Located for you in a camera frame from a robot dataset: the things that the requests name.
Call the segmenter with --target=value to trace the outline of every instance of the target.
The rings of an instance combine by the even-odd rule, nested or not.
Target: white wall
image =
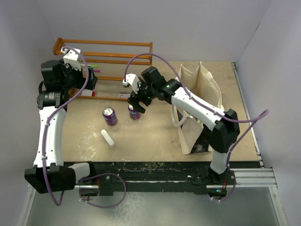
[[[38,147],[40,64],[55,42],[36,0],[0,2],[0,219],[16,225]]]
[[[255,133],[272,166],[290,225],[301,222],[301,1],[273,0],[238,61],[252,117],[270,109]]]
[[[230,61],[242,55],[270,2],[39,0],[56,37],[152,41],[153,52],[169,60]]]

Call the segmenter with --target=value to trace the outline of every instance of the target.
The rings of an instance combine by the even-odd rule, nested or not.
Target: white eraser
[[[107,131],[105,131],[104,129],[102,131],[100,131],[103,138],[108,142],[108,144],[110,145],[110,147],[114,147],[115,143],[112,140],[112,138],[110,137],[110,135],[107,133]]]

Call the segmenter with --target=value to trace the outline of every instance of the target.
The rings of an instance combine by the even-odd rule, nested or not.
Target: purple cable
[[[123,193],[123,196],[122,196],[121,200],[120,200],[118,203],[116,203],[116,204],[114,204],[114,205],[110,205],[110,206],[100,206],[100,205],[96,205],[96,204],[94,204],[94,203],[88,202],[87,200],[83,199],[83,198],[81,197],[81,194],[80,194],[80,191],[79,191],[79,197],[80,197],[80,199],[81,199],[83,202],[85,202],[85,203],[87,203],[87,204],[89,204],[89,205],[91,205],[91,206],[98,207],[98,208],[103,208],[103,209],[113,208],[113,207],[116,207],[116,206],[118,206],[119,204],[121,204],[122,201],[124,200],[124,198],[126,197],[126,194],[127,194],[127,187],[126,187],[126,183],[124,182],[124,180],[123,180],[120,176],[118,176],[117,174],[114,174],[114,173],[102,173],[102,174],[99,174],[99,175],[96,175],[96,176],[93,176],[93,177],[81,179],[80,181],[92,180],[92,179],[99,178],[99,177],[102,177],[102,176],[107,176],[107,175],[111,175],[111,176],[117,177],[117,178],[122,182],[122,184],[123,184],[123,187],[124,187],[124,193]]]
[[[83,61],[85,67],[86,67],[86,71],[88,72],[89,69],[88,69],[88,65],[84,59],[84,57],[78,52],[76,51],[74,48],[72,47],[69,47],[69,46],[65,46],[63,47],[63,50],[65,49],[71,49],[73,50],[80,58],[81,60]],[[85,79],[85,83],[83,85],[83,87],[79,90],[79,92],[77,94],[75,94],[70,100],[68,100],[66,103],[64,103],[63,105],[59,106],[48,118],[47,118],[47,121],[45,123],[45,128],[44,128],[44,133],[43,133],[43,140],[42,140],[42,156],[44,156],[44,158],[42,159],[42,163],[43,163],[43,175],[44,175],[44,179],[45,179],[45,184],[46,184],[46,188],[47,188],[47,191],[50,195],[50,197],[52,198],[53,202],[55,203],[56,206],[60,206],[61,203],[62,203],[62,199],[63,199],[63,194],[64,194],[64,191],[62,191],[61,193],[61,197],[60,197],[60,201],[58,202],[56,199],[55,199],[55,196],[53,195],[53,192],[51,191],[51,187],[50,187],[50,184],[49,184],[49,180],[48,180],[48,177],[47,177],[47,169],[46,169],[46,141],[47,141],[47,132],[48,132],[48,127],[49,127],[49,123],[52,119],[52,117],[58,112],[60,111],[62,108],[66,107],[71,101],[73,101],[83,90],[84,88],[86,87],[87,83],[88,83],[88,80],[89,80],[89,76],[86,76],[86,79]]]
[[[140,56],[143,56],[143,55],[152,55],[152,56],[155,56],[155,57],[161,59],[162,61],[164,61],[164,62],[165,62],[165,63],[173,70],[173,72],[175,73],[175,75],[176,75],[177,78],[179,79],[179,81],[180,81],[180,83],[181,83],[181,85],[182,85],[184,91],[186,92],[186,94],[187,94],[187,95],[188,95],[195,103],[197,103],[197,104],[200,105],[201,107],[203,107],[203,108],[205,108],[205,109],[211,111],[212,113],[214,113],[214,114],[220,116],[221,118],[223,118],[223,119],[225,119],[225,120],[227,120],[227,121],[230,121],[230,122],[236,122],[236,123],[251,123],[251,125],[245,130],[245,132],[240,136],[240,138],[232,145],[231,149],[229,150],[229,154],[228,154],[228,158],[227,158],[226,165],[227,165],[227,169],[232,173],[232,175],[233,175],[233,177],[234,177],[233,188],[231,189],[231,191],[229,192],[229,194],[228,194],[225,198],[223,198],[223,199],[221,199],[221,200],[218,200],[218,199],[215,199],[215,200],[218,200],[218,201],[224,201],[224,200],[228,199],[228,198],[230,197],[230,195],[234,192],[234,188],[235,188],[236,183],[237,183],[237,182],[236,182],[235,173],[234,173],[234,171],[232,171],[232,170],[230,169],[230,166],[229,166],[231,153],[233,152],[233,149],[236,147],[236,145],[244,138],[244,136],[247,134],[247,132],[249,132],[250,129],[254,126],[254,124],[255,124],[258,120],[262,119],[263,117],[265,117],[265,116],[269,113],[269,110],[263,111],[257,118],[254,118],[254,119],[249,119],[249,120],[233,120],[233,119],[229,119],[229,118],[227,118],[226,116],[224,116],[224,115],[222,115],[222,114],[219,114],[218,112],[216,112],[216,111],[212,110],[211,108],[207,107],[206,105],[203,105],[203,104],[200,103],[198,100],[196,100],[194,97],[192,97],[192,96],[190,95],[189,91],[187,90],[187,88],[186,88],[184,82],[183,82],[182,79],[180,78],[178,72],[174,69],[174,67],[172,67],[171,64],[170,64],[167,60],[165,60],[164,58],[162,58],[162,57],[160,57],[159,55],[154,54],[154,53],[141,53],[141,54],[138,54],[138,55],[136,55],[135,57],[133,57],[133,58],[127,63],[127,67],[126,67],[125,72],[124,72],[124,80],[126,80],[126,78],[127,78],[127,77],[126,77],[126,76],[127,76],[127,69],[128,69],[128,67],[130,66],[131,62],[132,62],[133,60],[135,60],[137,57],[140,57]]]

